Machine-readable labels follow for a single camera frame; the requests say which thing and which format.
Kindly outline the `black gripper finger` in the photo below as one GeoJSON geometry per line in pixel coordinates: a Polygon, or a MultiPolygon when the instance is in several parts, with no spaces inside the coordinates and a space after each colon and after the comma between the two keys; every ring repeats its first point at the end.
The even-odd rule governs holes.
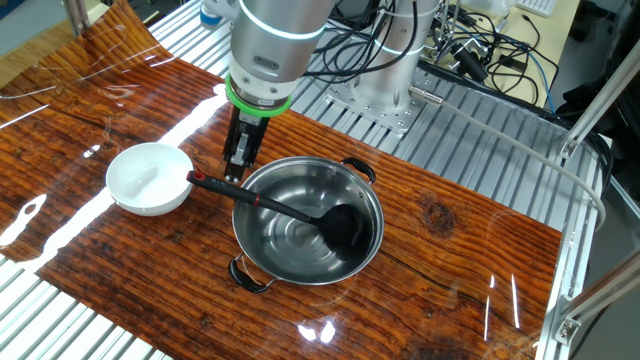
{"type": "Polygon", "coordinates": [[[256,157],[260,151],[263,134],[250,135],[246,148],[246,167],[250,168],[255,164],[256,157]]]}
{"type": "Polygon", "coordinates": [[[224,176],[228,182],[238,183],[243,177],[248,167],[245,161],[248,143],[249,135],[244,132],[227,137],[223,150],[223,158],[226,162],[224,176]]]}

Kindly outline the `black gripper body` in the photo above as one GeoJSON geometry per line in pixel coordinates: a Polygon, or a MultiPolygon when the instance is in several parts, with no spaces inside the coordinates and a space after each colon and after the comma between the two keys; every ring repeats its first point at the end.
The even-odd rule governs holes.
{"type": "Polygon", "coordinates": [[[239,137],[242,133],[250,137],[263,137],[269,120],[269,117],[250,115],[239,108],[234,108],[231,114],[229,137],[239,137]]]}

